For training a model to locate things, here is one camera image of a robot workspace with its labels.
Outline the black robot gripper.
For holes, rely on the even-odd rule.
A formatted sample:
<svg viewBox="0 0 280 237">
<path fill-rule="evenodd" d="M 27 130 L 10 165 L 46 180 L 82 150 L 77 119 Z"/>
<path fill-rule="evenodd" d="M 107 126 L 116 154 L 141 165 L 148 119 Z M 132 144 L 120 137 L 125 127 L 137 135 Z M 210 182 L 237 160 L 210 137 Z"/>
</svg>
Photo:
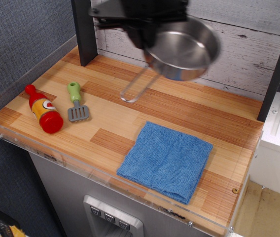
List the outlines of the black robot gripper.
<svg viewBox="0 0 280 237">
<path fill-rule="evenodd" d="M 123 28 L 138 49 L 155 44 L 159 30 L 167 23 L 185 21 L 187 0 L 106 0 L 88 13 L 99 28 Z"/>
</svg>

